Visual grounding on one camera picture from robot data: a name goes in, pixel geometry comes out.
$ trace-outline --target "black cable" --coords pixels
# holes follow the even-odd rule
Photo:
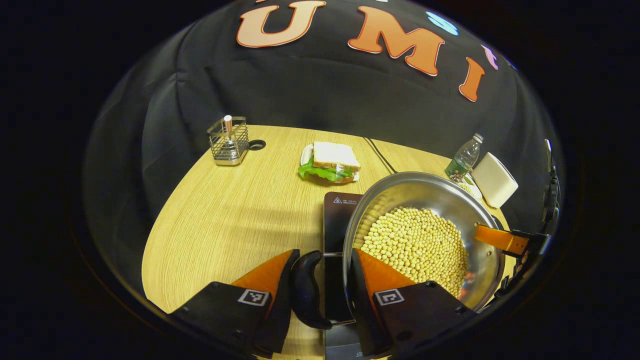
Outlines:
[[[393,166],[391,166],[391,164],[387,161],[387,159],[384,157],[384,155],[382,155],[380,150],[378,150],[378,147],[376,146],[376,144],[373,143],[373,140],[371,140],[370,138],[366,138],[364,136],[363,136],[363,138],[365,138],[366,140],[368,140],[371,143],[371,145],[373,146],[373,149],[378,153],[380,158],[387,164],[387,166],[391,169],[391,171],[394,172],[394,174],[397,174],[398,172],[394,169]]]
[[[551,157],[551,165],[552,165],[552,179],[556,180],[556,189],[557,189],[557,197],[556,197],[556,207],[559,209],[560,208],[560,198],[562,197],[562,190],[560,190],[560,180],[558,179],[558,173],[557,173],[557,168],[556,168],[556,160],[553,158],[553,156]]]

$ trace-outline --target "round wooden table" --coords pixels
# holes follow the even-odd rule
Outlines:
[[[149,234],[142,261],[147,298],[171,313],[212,281],[231,283],[290,249],[300,254],[321,250],[323,199],[327,192],[364,193],[391,174],[362,137],[276,126],[248,126],[250,139],[265,148],[249,151],[242,164],[220,167],[207,151],[166,201]],[[313,141],[350,145],[362,164],[360,179],[326,184],[297,169],[302,149]],[[374,140],[398,171],[446,177],[451,159],[402,145]],[[508,229],[500,209],[485,208]],[[515,261],[507,256],[504,275]],[[316,268],[318,283],[323,279]],[[324,358],[322,331],[307,327],[292,313],[282,354],[274,359]]]

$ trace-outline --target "stainless steel pan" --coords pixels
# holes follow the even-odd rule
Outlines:
[[[497,228],[491,214],[471,194],[446,179],[421,172],[401,172],[385,177],[368,189],[349,221],[342,253],[342,283],[352,314],[353,303],[349,298],[347,274],[353,248],[362,246],[372,222],[398,206],[432,209],[456,224],[469,253],[470,272],[463,284],[466,291],[463,291],[460,301],[474,311],[480,310],[495,293],[504,271],[502,252],[474,239],[476,222]],[[333,324],[320,314],[319,291],[313,278],[313,270],[322,256],[321,252],[315,251],[300,257],[294,265],[292,305],[298,318],[305,324],[329,329]]]

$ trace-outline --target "white tissue box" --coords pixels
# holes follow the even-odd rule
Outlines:
[[[518,183],[492,153],[487,152],[471,175],[484,195],[486,203],[501,207],[516,191]]]

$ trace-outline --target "metal wire basket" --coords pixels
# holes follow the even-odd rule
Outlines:
[[[238,165],[249,149],[246,117],[226,117],[208,130],[209,145],[216,165]]]

